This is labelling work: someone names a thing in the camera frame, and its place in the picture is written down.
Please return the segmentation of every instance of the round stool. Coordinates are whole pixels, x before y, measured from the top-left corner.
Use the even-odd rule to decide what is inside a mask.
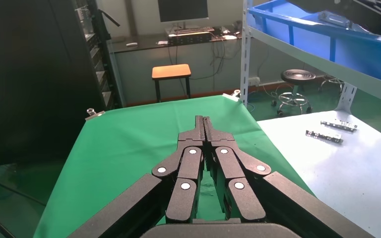
[[[294,85],[293,92],[285,92],[277,96],[277,100],[281,102],[279,109],[277,110],[278,116],[283,116],[284,113],[281,111],[283,105],[299,107],[301,114],[303,114],[303,106],[308,105],[306,113],[312,112],[312,107],[307,99],[307,97],[297,93],[299,86],[307,84],[314,80],[316,75],[301,69],[289,69],[281,73],[281,79],[285,82]],[[277,101],[273,100],[272,105],[276,106]]]

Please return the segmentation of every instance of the blue bin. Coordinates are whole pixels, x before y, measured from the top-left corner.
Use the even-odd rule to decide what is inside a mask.
[[[273,0],[249,10],[256,28],[310,54],[381,79],[381,36],[347,30],[319,20],[285,1]]]

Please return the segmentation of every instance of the table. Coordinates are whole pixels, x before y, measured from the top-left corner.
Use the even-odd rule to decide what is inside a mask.
[[[348,132],[320,125],[339,119]],[[381,133],[346,112],[330,111],[258,121],[259,126],[316,197],[365,231],[381,238]],[[333,131],[341,145],[305,136]]]
[[[233,26],[225,26],[226,29],[230,30],[231,32],[234,32]],[[241,39],[242,36],[239,34],[237,35],[238,39]],[[210,42],[217,42],[217,41],[225,41],[224,37],[211,37]],[[164,48],[164,47],[176,47],[176,46],[168,46],[168,45],[158,45],[157,42],[159,41],[167,41],[167,35],[166,33],[161,34],[152,34],[152,35],[142,35],[142,36],[136,36],[136,37],[127,37],[125,40],[122,40],[121,42],[114,38],[112,40],[113,42],[113,52],[114,53],[122,53],[122,52],[131,52],[131,51],[142,51],[142,50],[150,50],[150,49],[157,49],[157,48]],[[129,43],[138,43],[137,46],[127,47],[126,44]]]
[[[239,147],[306,191],[241,102],[223,96],[188,99],[105,112],[87,121],[65,163],[35,238],[63,238],[176,150],[179,132],[209,116],[233,133]],[[224,219],[209,172],[201,182],[197,217]]]

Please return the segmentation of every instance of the orange stool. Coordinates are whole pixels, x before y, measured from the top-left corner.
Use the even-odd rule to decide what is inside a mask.
[[[189,77],[191,76],[191,69],[188,64],[176,64],[168,66],[160,66],[152,68],[152,80],[155,82],[155,93],[157,95],[157,103],[161,103],[160,96],[160,80],[167,79],[181,79],[186,80],[186,94],[191,98],[191,87],[189,84]]]

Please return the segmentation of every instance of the green tablecloth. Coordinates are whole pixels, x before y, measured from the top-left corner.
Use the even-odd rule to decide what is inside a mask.
[[[246,153],[310,190],[241,102],[222,96],[106,112],[85,123],[58,178],[35,238],[63,238],[176,150],[178,134],[209,116]],[[198,218],[224,219],[212,179],[201,183]]]

